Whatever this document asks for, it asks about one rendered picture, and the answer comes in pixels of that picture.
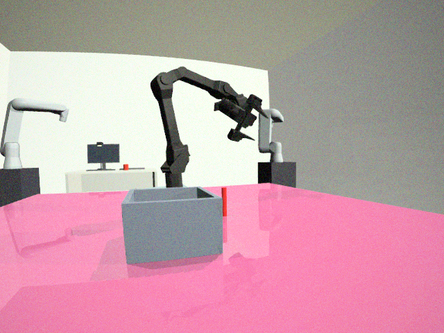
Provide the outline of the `red peg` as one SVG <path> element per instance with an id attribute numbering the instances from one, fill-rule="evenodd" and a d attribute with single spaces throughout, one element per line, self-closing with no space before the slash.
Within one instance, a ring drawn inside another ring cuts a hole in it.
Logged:
<path id="1" fill-rule="evenodd" d="M 221 188 L 221 197 L 223 199 L 223 216 L 227 216 L 227 189 L 226 189 L 226 187 Z"/>

